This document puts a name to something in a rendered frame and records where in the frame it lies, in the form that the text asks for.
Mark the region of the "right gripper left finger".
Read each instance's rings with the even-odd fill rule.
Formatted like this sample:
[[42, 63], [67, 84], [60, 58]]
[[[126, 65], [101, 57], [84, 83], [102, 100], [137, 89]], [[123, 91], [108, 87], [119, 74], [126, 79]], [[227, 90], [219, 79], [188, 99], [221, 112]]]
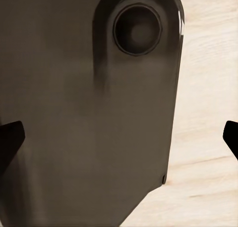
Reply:
[[0, 180], [25, 140], [21, 121], [0, 126]]

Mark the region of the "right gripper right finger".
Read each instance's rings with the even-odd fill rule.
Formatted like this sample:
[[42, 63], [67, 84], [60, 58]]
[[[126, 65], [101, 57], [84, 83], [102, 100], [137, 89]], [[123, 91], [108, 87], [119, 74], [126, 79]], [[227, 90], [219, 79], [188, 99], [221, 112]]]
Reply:
[[238, 159], [238, 123], [227, 121], [224, 127], [223, 139]]

